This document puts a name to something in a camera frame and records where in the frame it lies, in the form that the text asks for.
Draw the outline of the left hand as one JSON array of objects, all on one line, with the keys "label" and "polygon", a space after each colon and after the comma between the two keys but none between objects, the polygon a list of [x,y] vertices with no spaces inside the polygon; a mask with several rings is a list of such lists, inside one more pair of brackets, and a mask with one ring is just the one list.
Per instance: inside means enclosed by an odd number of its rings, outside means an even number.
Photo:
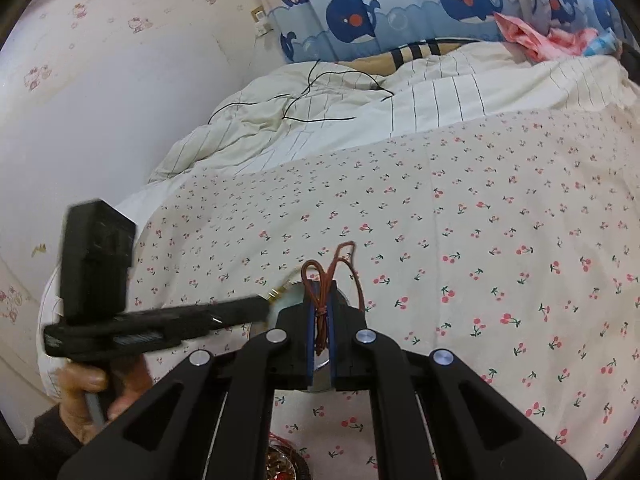
[{"label": "left hand", "polygon": [[[128,410],[153,385],[143,356],[113,361],[111,374],[120,383],[120,391],[106,410],[108,422]],[[58,411],[62,422],[81,444],[86,444],[101,431],[93,422],[87,396],[106,390],[110,378],[100,368],[69,362],[58,371],[58,385],[61,389]]]}]

